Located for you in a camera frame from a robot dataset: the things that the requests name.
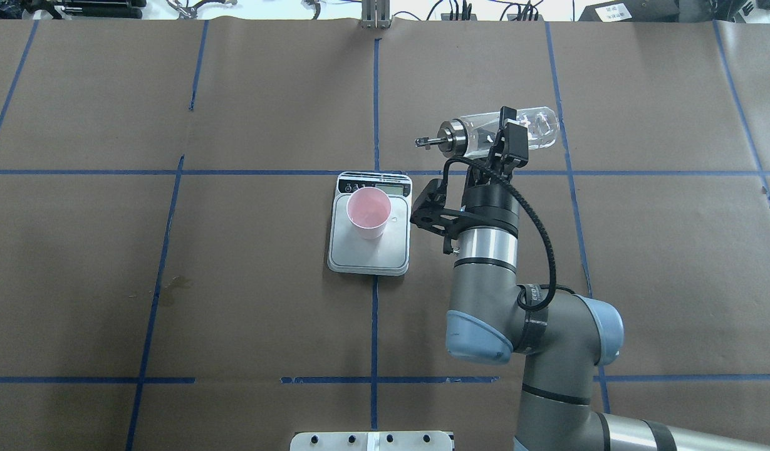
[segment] pink cup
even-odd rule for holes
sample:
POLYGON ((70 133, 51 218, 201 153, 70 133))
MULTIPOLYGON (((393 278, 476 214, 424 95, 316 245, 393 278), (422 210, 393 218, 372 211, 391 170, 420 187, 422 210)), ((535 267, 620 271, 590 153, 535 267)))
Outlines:
POLYGON ((348 198, 346 213, 363 239, 377 239, 385 232, 390 218, 390 198, 373 186, 357 189, 348 198))

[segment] blue tape grid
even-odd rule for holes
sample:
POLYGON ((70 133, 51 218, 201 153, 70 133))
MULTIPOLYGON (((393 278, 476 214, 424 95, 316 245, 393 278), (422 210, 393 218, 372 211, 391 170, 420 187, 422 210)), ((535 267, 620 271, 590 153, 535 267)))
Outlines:
MULTIPOLYGON (((0 114, 0 130, 9 109, 9 104, 13 97, 13 93, 18 85, 20 74, 23 66, 26 63, 26 59, 29 54, 29 50, 33 43, 36 28, 38 28, 38 22, 34 22, 29 34, 29 38, 26 42, 21 61, 16 68, 15 75, 12 80, 12 85, 9 88, 6 101, 1 109, 0 114)), ((198 60, 195 67, 195 75, 193 79, 193 92, 192 99, 190 99, 190 110, 195 106, 195 96, 198 88, 199 74, 202 64, 202 57, 204 57, 204 48, 206 45, 208 31, 208 21, 204 23, 204 30, 202 31, 201 46, 199 48, 198 60)), ((557 111, 559 115, 561 125, 561 136, 563 146, 565 148, 566 170, 526 170, 516 172, 520 177, 532 177, 532 176, 560 176, 567 177, 569 180, 569 188, 571 189, 571 203, 575 212, 577 239, 580 245, 580 257, 582 259, 583 270, 585 271, 586 279, 588 280, 588 294, 593 296, 593 291, 590 286, 590 274, 588 272, 588 256, 585 253, 585 242, 583 242, 582 225, 580 222, 579 205, 576 199, 576 189, 574 186, 574 176, 577 177, 760 177, 764 188, 769 191, 768 183, 766 183, 766 177, 770 177, 770 171, 763 171, 760 163, 760 158, 757 154, 757 148, 754 145, 751 134, 749 133, 749 126, 746 121, 746 116, 742 109, 742 105, 738 100, 737 91, 735 89, 734 80, 726 61, 724 46, 722 43, 722 37, 719 33, 718 25, 714 22, 714 31, 716 33, 717 45, 720 49, 720 55, 722 57, 722 65, 725 69, 726 77, 728 79, 729 88, 733 95, 733 99, 742 120, 742 126, 744 128, 746 137, 751 147, 751 152, 756 163, 757 171, 577 171, 574 170, 571 165, 571 155, 569 153, 568 135, 565 131, 565 123, 563 121, 563 103, 560 98, 559 83, 557 78, 556 63, 554 62, 554 48, 553 38, 551 37, 551 28, 549 24, 546 24, 547 31, 547 44, 549 51, 549 60, 551 65, 551 75, 553 76, 554 94, 556 94, 557 111)), ((373 61, 373 168, 374 170, 381 170, 379 165, 379 46, 381 38, 374 40, 374 61, 373 61)), ((139 407, 142 400, 142 386, 155 385, 156 383, 178 383, 179 385, 188 385, 188 383, 195 383, 195 378, 192 377, 146 377, 148 357, 150 354, 150 342, 152 342, 153 325, 155 324, 156 308, 159 303, 159 294, 161 292, 161 277, 164 271, 165 262, 167 260, 167 248, 170 240, 170 226, 172 225, 173 214, 175 213, 175 203, 178 198, 179 186, 181 178, 184 175, 236 175, 236 176, 254 176, 254 175, 308 175, 308 176, 336 176, 342 171, 333 170, 244 170, 244 169, 183 169, 184 157, 179 160, 179 166, 175 170, 170 169, 0 169, 0 175, 175 175, 175 185, 173 189, 172 199, 170 200, 170 209, 167 218, 167 227, 165 231, 164 243, 162 244, 162 255, 160 257, 159 269, 157 274, 157 280, 155 285, 155 292, 153 292, 152 310, 150 311, 148 328, 146 334, 146 342, 142 352, 142 362, 140 365, 140 373, 138 377, 79 377, 79 376, 0 376, 0 383, 107 383, 107 385, 124 385, 125 383, 131 383, 136 385, 135 392, 135 404, 132 411, 132 422, 130 422, 130 430, 127 437, 127 450, 132 449, 133 435, 135 435, 136 424, 138 420, 139 407)), ((439 170, 408 170, 408 171, 385 171, 394 172, 395 174, 407 174, 407 175, 440 175, 439 170)), ((464 175, 465 171, 450 171, 452 175, 464 175)), ((371 376, 359 376, 359 377, 344 377, 344 376, 327 376, 327 377, 282 377, 281 383, 283 385, 304 385, 304 383, 370 383, 371 384, 371 428, 376 430, 377 425, 377 385, 379 383, 494 383, 499 379, 496 376, 379 376, 378 374, 378 277, 373 277, 372 282, 372 313, 371 313, 371 376)), ((770 381, 770 374, 703 374, 703 375, 636 375, 636 376, 608 376, 600 368, 598 376, 594 376, 594 382, 597 382, 602 387, 603 403, 605 404, 605 411, 609 413, 609 399, 607 383, 636 383, 636 382, 706 382, 706 381, 770 381)))

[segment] robotic arm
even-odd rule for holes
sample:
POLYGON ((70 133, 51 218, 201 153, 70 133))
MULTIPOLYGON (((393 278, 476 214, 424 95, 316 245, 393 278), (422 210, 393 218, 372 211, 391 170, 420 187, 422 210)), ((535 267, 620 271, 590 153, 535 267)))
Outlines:
POLYGON ((447 350, 457 359, 503 365, 526 356, 515 451, 764 451, 769 446, 669 428, 589 407, 594 366, 608 365, 623 344, 622 317, 608 303, 557 286, 554 254, 543 223, 511 185, 528 150, 548 147, 557 134, 549 108, 471 115, 444 122, 437 138, 448 158, 442 179, 417 197, 410 221, 443 237, 456 254, 447 350), (462 208, 447 209, 452 163, 468 165, 462 208), (544 242, 548 285, 516 285, 519 210, 544 242))

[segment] scale platform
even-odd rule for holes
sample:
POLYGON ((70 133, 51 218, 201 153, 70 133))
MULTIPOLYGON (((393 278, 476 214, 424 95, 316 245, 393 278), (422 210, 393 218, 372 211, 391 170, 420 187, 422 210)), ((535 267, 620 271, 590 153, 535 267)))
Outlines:
POLYGON ((404 275, 410 265, 410 203, 402 196, 390 198, 390 219, 378 239, 366 240, 348 219, 351 194, 335 197, 327 263, 332 271, 353 274, 404 275))

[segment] kitchen scale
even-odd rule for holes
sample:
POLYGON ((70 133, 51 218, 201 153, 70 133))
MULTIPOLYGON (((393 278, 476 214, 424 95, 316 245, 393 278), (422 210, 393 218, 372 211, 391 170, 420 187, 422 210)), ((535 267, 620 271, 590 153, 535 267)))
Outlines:
POLYGON ((337 176, 332 205, 332 231, 326 258, 332 271, 353 274, 403 275, 410 264, 410 206, 413 182, 400 174, 342 172, 337 176), (348 198, 373 186, 390 198, 390 218, 378 239, 366 240, 348 219, 348 198))

